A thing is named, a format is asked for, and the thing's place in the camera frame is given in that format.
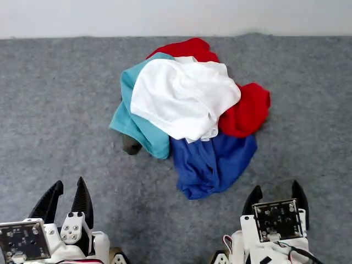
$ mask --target black cable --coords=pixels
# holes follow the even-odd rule
[[[303,249],[298,249],[297,247],[294,247],[294,246],[291,246],[291,251],[290,251],[290,253],[289,253],[289,255],[288,255],[288,257],[289,257],[289,260],[290,260],[290,255],[291,255],[291,252],[292,251],[295,251],[295,252],[297,252],[298,254],[300,254],[300,255],[303,255],[303,256],[305,256],[305,257],[307,257],[308,259],[310,259],[310,260],[313,260],[313,262],[314,263],[317,263],[317,264],[323,264],[323,262],[321,262],[319,259],[317,259],[316,257],[314,257],[312,254],[310,254],[308,251],[305,251],[305,250],[303,250]]]
[[[104,262],[102,262],[101,260],[98,260],[98,259],[96,259],[96,258],[86,258],[86,259],[84,259],[84,260],[61,260],[61,261],[59,261],[59,262],[56,262],[55,264],[61,264],[61,263],[63,263],[63,262],[82,262],[82,263],[84,263],[84,262],[86,262],[86,263],[89,263],[89,262],[99,262],[99,263],[101,263],[101,264],[104,264]]]

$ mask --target cloth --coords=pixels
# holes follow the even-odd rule
[[[149,56],[156,52],[173,57],[193,56],[199,62],[219,62],[216,54],[210,51],[209,44],[200,38],[165,45]],[[265,121],[270,107],[270,93],[254,84],[239,86],[239,89],[241,100],[220,116],[218,127],[227,135],[246,137]]]
[[[239,86],[241,100],[219,119],[219,128],[226,135],[244,138],[259,129],[269,115],[270,93],[258,84]]]
[[[120,77],[122,102],[115,111],[110,128],[137,140],[151,155],[156,158],[169,156],[169,136],[148,120],[141,118],[130,111],[133,87],[141,69],[154,59],[174,58],[164,53],[156,53],[144,62],[122,72]]]
[[[166,53],[173,57],[193,56],[199,62],[219,62],[216,54],[210,51],[209,44],[198,37],[157,48],[147,58],[157,52]]]
[[[170,143],[179,174],[177,187],[190,200],[227,190],[257,150],[253,135],[238,139],[222,132],[210,141],[188,144],[170,138]]]
[[[225,64],[177,60],[154,59],[143,67],[131,113],[175,139],[209,140],[217,135],[220,115],[240,100],[240,90]]]

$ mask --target floor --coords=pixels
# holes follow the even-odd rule
[[[239,84],[270,90],[258,151],[226,192],[187,200],[172,158],[126,155],[109,122],[119,74],[155,48],[185,38],[71,38],[0,41],[1,221],[27,217],[56,180],[65,185],[57,223],[82,175],[106,232],[132,263],[206,263],[240,228],[251,189],[290,197],[297,179],[310,203],[310,250],[348,263],[352,245],[352,37],[205,38]]]

